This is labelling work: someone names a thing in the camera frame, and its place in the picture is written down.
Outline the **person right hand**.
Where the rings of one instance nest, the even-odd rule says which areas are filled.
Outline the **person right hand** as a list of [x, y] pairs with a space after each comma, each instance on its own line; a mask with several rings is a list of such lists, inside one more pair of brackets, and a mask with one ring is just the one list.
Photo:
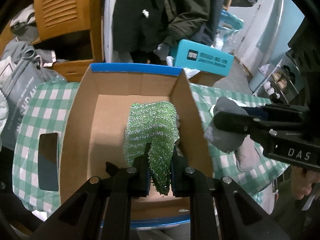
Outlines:
[[291, 166], [291, 170], [291, 193], [296, 200], [301, 200], [311, 193], [313, 184], [319, 183], [319, 173], [304, 173], [302, 168], [295, 166]]

